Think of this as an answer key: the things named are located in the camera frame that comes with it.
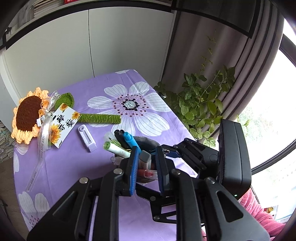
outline brown sunflower center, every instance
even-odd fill
[[[40,104],[41,99],[37,96],[30,96],[22,101],[16,116],[17,128],[19,130],[32,131],[36,120],[39,118]]]

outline sunflower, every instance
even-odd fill
[[[52,144],[56,144],[60,138],[61,138],[61,135],[60,135],[59,125],[53,124],[51,129],[50,141],[52,142]]]
[[[64,112],[67,108],[68,106],[65,103],[62,103],[59,109]]]
[[[72,114],[72,119],[73,119],[73,120],[78,120],[79,117],[80,117],[80,114],[79,114],[77,111],[75,111],[75,112]]]
[[[48,105],[44,99],[48,97],[47,90],[36,88],[34,93],[31,91],[25,98],[20,99],[19,106],[13,109],[15,116],[12,120],[11,137],[15,138],[18,143],[24,141],[29,144],[32,137],[37,137],[40,128],[36,124],[36,120],[43,115],[41,111],[41,103],[43,107]]]

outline wooden floor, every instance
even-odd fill
[[[15,193],[13,159],[0,163],[0,199],[8,205],[6,211],[13,226],[26,239],[29,231],[20,213],[20,207]]]

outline white box cutter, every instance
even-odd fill
[[[88,128],[86,125],[81,125],[78,127],[78,132],[81,135],[84,144],[89,149],[90,152],[96,150],[98,147],[96,146],[96,142],[94,141],[93,137],[91,136]]]

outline person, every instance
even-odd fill
[[[270,240],[273,240],[284,228],[284,223],[279,223],[274,220],[271,214],[264,211],[261,205],[256,200],[256,196],[250,188],[238,202],[248,211],[249,214],[257,220],[258,223],[265,228],[269,233]],[[202,230],[203,241],[206,241],[206,234]]]

